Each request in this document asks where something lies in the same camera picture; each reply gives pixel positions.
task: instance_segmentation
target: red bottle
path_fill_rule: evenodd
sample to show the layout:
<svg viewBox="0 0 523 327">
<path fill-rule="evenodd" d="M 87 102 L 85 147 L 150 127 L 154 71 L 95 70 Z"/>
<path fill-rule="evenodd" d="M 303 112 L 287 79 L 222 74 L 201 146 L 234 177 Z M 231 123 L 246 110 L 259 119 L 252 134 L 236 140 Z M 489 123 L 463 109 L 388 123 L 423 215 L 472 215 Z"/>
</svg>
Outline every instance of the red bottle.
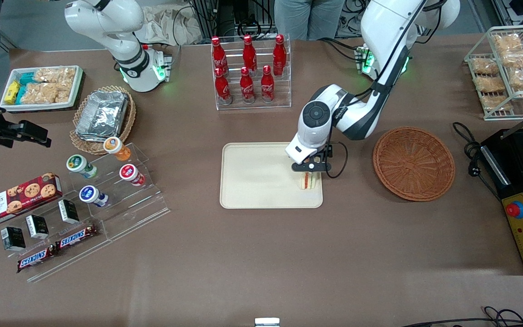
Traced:
<svg viewBox="0 0 523 327">
<path fill-rule="evenodd" d="M 214 36 L 211 38 L 211 44 L 213 45 L 213 64 L 214 68 L 221 68 L 223 71 L 223 76 L 229 74 L 229 67 L 227 66 L 227 57 L 225 50 L 222 48 L 219 38 Z"/>
<path fill-rule="evenodd" d="M 257 54 L 252 45 L 252 36 L 245 35 L 243 37 L 243 64 L 249 70 L 250 76 L 257 74 Z"/>
<path fill-rule="evenodd" d="M 263 76 L 261 77 L 261 99 L 265 103 L 274 101 L 274 76 L 271 75 L 269 64 L 263 66 Z"/>
<path fill-rule="evenodd" d="M 241 67 L 241 80 L 239 81 L 239 85 L 241 85 L 243 101 L 247 104 L 255 102 L 256 95 L 253 93 L 253 81 L 251 76 L 249 76 L 249 69 L 247 69 L 247 67 Z"/>
<path fill-rule="evenodd" d="M 229 91 L 229 83 L 227 83 L 227 79 L 223 76 L 223 70 L 221 68 L 215 68 L 215 90 L 219 96 L 219 104 L 231 104 L 233 97 Z"/>
<path fill-rule="evenodd" d="M 274 75 L 282 76 L 286 66 L 286 48 L 284 47 L 284 36 L 276 36 L 276 46 L 274 46 Z"/>
</svg>

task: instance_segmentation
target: white tray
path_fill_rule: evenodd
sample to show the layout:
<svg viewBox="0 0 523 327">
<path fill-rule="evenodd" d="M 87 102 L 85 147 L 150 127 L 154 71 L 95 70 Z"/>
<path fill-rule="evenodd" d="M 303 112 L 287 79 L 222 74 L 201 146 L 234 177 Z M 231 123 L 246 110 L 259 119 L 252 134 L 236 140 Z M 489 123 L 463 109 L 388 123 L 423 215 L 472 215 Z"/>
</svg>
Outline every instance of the white tray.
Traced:
<svg viewBox="0 0 523 327">
<path fill-rule="evenodd" d="M 288 143 L 228 143 L 223 147 L 219 203 L 225 209 L 317 208 L 322 205 L 320 174 L 315 188 L 302 190 L 303 173 L 292 171 Z"/>
<path fill-rule="evenodd" d="M 9 88 L 9 85 L 14 80 L 19 80 L 19 77 L 23 73 L 35 73 L 39 68 L 75 68 L 76 73 L 74 75 L 74 82 L 72 83 L 72 89 L 70 90 L 70 97 L 68 102 L 58 102 L 56 104 L 34 104 L 34 105 L 8 105 L 4 102 L 5 93 Z M 47 111 L 47 110 L 59 110 L 64 108 L 70 108 L 74 105 L 76 98 L 78 97 L 79 85 L 82 81 L 83 71 L 79 66 L 50 66 L 50 67 L 33 67 L 33 68 L 17 68 L 13 69 L 9 73 L 8 81 L 5 85 L 4 93 L 1 96 L 0 107 L 4 108 L 8 112 L 30 112 L 30 111 Z"/>
</svg>

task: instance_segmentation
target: red button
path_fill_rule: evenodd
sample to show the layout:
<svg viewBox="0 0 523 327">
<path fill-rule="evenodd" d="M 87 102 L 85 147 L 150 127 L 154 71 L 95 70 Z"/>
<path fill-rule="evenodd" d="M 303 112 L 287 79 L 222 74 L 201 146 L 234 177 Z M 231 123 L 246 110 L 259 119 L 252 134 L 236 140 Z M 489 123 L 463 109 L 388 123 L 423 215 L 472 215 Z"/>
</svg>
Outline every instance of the red button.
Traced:
<svg viewBox="0 0 523 327">
<path fill-rule="evenodd" d="M 506 212 L 511 217 L 517 217 L 520 214 L 519 206 L 516 203 L 510 203 L 506 206 Z"/>
</svg>

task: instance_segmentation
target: wicker basket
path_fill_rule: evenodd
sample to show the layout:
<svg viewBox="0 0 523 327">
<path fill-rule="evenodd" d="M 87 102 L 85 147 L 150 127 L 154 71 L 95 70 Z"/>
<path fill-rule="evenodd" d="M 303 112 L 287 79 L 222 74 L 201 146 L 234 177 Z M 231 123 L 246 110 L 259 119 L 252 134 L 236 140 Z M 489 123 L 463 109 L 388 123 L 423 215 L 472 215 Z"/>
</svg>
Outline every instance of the wicker basket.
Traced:
<svg viewBox="0 0 523 327">
<path fill-rule="evenodd" d="M 439 198 L 455 178 L 455 163 L 447 147 L 418 128 L 386 132 L 374 147 L 372 162 L 386 188 L 411 201 Z"/>
<path fill-rule="evenodd" d="M 126 95 L 128 95 L 128 105 L 126 107 L 126 116 L 125 116 L 124 122 L 123 122 L 123 129 L 119 136 L 120 140 L 122 140 L 122 142 L 125 143 L 124 141 L 128 137 L 130 130 L 133 128 L 134 118 L 137 114 L 137 109 L 134 104 L 133 97 L 130 95 L 130 93 L 126 89 L 123 89 L 122 87 L 119 87 L 119 86 L 113 86 L 113 85 L 100 87 L 96 91 L 106 91 L 106 92 L 118 91 L 118 92 L 122 92 L 122 93 L 125 93 Z M 78 125 L 79 119 L 82 116 L 82 110 L 85 108 L 86 104 L 88 103 L 89 97 L 90 97 L 90 95 L 88 95 L 86 97 L 86 99 L 84 99 L 80 103 L 78 110 L 74 114 L 74 119 L 72 120 L 74 122 L 74 127 Z M 74 144 L 75 147 L 77 147 L 78 149 L 80 149 L 86 153 L 90 153 L 90 154 L 94 154 L 94 155 L 106 154 L 106 151 L 104 151 L 102 142 L 84 141 L 83 139 L 79 138 L 76 135 L 75 130 L 70 132 L 70 139 L 72 140 L 72 144 Z"/>
</svg>

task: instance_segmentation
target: person's leg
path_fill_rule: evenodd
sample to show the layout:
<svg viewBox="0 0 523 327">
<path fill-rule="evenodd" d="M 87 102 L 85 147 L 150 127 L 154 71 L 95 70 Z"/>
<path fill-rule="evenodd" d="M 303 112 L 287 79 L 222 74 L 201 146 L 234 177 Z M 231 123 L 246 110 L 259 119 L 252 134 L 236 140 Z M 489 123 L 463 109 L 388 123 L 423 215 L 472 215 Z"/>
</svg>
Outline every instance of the person's leg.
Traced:
<svg viewBox="0 0 523 327">
<path fill-rule="evenodd" d="M 306 40 L 311 0 L 276 0 L 274 20 L 278 33 L 290 34 L 292 40 Z"/>
<path fill-rule="evenodd" d="M 336 36 L 338 19 L 345 0 L 313 0 L 308 24 L 308 40 Z"/>
</svg>

